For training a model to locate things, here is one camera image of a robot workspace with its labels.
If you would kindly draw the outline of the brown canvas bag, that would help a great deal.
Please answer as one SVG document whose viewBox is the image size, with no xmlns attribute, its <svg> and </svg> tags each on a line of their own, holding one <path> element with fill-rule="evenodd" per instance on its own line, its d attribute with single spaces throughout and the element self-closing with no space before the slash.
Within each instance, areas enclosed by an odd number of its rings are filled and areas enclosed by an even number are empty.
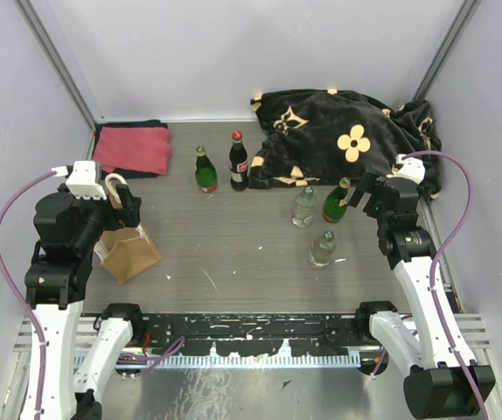
<svg viewBox="0 0 502 420">
<path fill-rule="evenodd" d="M 105 187 L 127 184 L 126 179 L 110 173 L 104 179 Z M 156 243 L 144 226 L 126 227 L 116 231 L 104 231 L 94 248 L 101 265 L 117 279 L 126 284 L 136 276 L 163 260 Z"/>
</svg>

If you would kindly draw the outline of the cola glass bottle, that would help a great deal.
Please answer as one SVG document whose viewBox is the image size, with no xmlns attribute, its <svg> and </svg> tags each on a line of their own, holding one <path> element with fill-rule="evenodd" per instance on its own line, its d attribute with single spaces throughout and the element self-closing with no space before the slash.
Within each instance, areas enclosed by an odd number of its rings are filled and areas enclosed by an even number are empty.
<svg viewBox="0 0 502 420">
<path fill-rule="evenodd" d="M 229 169 L 231 187 L 241 192 L 248 188 L 248 154 L 242 142 L 243 134 L 239 130 L 232 133 L 232 147 L 229 151 Z"/>
</svg>

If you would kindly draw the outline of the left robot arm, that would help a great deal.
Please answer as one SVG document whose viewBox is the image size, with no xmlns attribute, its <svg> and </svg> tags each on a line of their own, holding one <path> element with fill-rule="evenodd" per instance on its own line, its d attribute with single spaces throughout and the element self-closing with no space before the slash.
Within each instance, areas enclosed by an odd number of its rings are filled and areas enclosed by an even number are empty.
<svg viewBox="0 0 502 420">
<path fill-rule="evenodd" d="M 126 185 L 116 191 L 118 208 L 108 196 L 77 199 L 65 185 L 35 207 L 39 239 L 24 278 L 31 358 L 23 419 L 100 419 L 102 394 L 123 348 L 145 339 L 139 305 L 109 304 L 86 359 L 74 366 L 94 247 L 104 232 L 134 228 L 140 220 L 142 201 Z"/>
</svg>

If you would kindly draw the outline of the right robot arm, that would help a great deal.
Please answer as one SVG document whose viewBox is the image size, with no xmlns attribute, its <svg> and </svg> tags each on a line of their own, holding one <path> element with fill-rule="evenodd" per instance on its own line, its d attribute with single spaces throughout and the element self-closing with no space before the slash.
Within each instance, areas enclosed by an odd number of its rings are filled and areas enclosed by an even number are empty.
<svg viewBox="0 0 502 420">
<path fill-rule="evenodd" d="M 389 301 L 362 302 L 355 312 L 358 340 L 379 342 L 401 371 L 412 417 L 474 417 L 485 413 L 485 400 L 496 379 L 467 346 L 438 276 L 436 247 L 418 224 L 419 178 L 367 173 L 349 204 L 370 197 L 364 213 L 377 221 L 379 248 L 401 284 L 415 322 L 408 330 Z"/>
</svg>

